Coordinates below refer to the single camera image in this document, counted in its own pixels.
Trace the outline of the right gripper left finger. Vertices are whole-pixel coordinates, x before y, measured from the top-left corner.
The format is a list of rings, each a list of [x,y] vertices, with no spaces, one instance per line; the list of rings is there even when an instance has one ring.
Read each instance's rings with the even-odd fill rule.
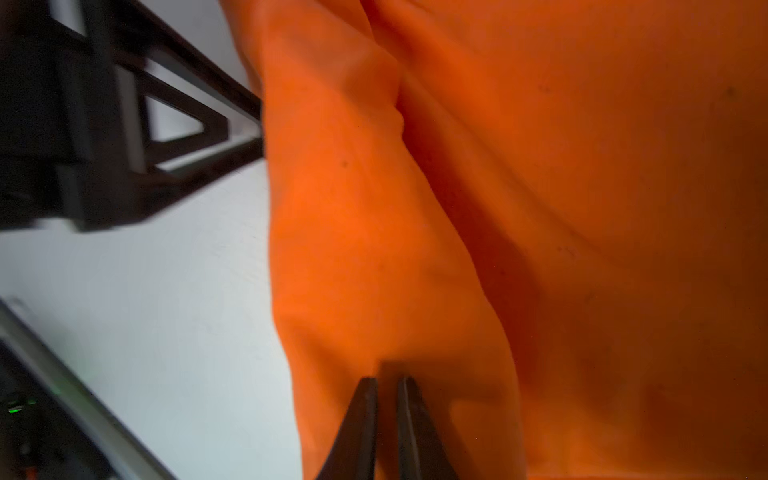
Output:
[[[377,415],[377,380],[363,377],[356,386],[317,480],[375,478]]]

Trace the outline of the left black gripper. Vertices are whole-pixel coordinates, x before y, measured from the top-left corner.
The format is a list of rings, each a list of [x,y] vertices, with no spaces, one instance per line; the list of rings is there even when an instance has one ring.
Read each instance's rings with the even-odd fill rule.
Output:
[[[82,231],[143,221],[264,152],[226,116],[147,71],[155,62],[261,121],[261,102],[137,1],[1,5],[1,226]]]

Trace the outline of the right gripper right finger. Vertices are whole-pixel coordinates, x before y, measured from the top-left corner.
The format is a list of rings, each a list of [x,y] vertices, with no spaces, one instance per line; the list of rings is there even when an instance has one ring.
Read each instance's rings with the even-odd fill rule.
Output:
[[[397,384],[396,424],[398,471],[401,480],[458,480],[421,389],[414,378]]]

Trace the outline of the orange cloth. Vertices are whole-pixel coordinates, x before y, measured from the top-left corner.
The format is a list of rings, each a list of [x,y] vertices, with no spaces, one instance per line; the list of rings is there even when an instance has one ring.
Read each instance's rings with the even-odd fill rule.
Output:
[[[767,475],[763,1],[226,1],[302,473],[416,379],[463,479]]]

